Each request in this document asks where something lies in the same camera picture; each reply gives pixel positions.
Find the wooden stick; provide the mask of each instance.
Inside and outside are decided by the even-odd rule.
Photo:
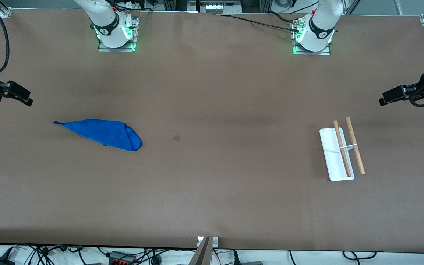
[[[340,134],[340,126],[338,126],[338,121],[333,121],[333,125],[335,126],[336,131],[336,137],[338,138],[338,146],[340,147],[340,153],[343,157],[343,164],[344,168],[346,169],[346,176],[349,178],[351,177],[351,170],[350,170],[350,164],[348,163],[348,158],[346,157],[346,151],[343,147],[343,139],[341,138]]]
[[[349,117],[346,118],[346,123],[348,124],[348,131],[350,131],[351,143],[358,144],[356,142],[356,137],[353,131],[353,125],[351,124],[351,119]],[[358,167],[360,168],[361,175],[365,175],[364,166],[362,165],[361,154],[359,153],[359,147],[357,145],[354,146],[354,153],[356,155],[356,161],[358,161]]]

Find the white tray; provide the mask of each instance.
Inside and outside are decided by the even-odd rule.
[[[343,129],[340,129],[343,146],[346,146],[345,134]],[[350,165],[351,176],[346,176],[345,165],[340,153],[340,146],[338,145],[338,138],[336,137],[335,128],[320,129],[320,139],[322,140],[323,154],[325,155],[326,167],[328,169],[328,176],[331,181],[353,180],[354,172],[351,165],[350,154],[346,152],[348,164]]]

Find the table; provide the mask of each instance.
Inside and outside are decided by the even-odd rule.
[[[378,103],[424,72],[418,17],[343,16],[331,56],[211,14],[150,14],[133,53],[97,52],[82,10],[5,21],[0,80],[34,104],[0,104],[0,243],[424,252],[424,109]],[[0,30],[0,65],[4,51]],[[318,131],[347,116],[367,175],[333,183]],[[144,145],[52,123],[87,118]]]

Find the white clip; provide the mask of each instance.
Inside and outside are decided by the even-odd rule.
[[[350,145],[347,145],[347,146],[341,146],[340,149],[343,148],[345,151],[348,151],[348,150],[353,149],[357,145],[358,144],[356,143],[356,144],[350,144]]]

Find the blue cloth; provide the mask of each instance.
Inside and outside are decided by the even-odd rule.
[[[67,123],[55,121],[53,123],[61,124],[75,134],[102,143],[105,146],[113,146],[127,151],[137,151],[142,147],[140,137],[123,122],[86,119]]]

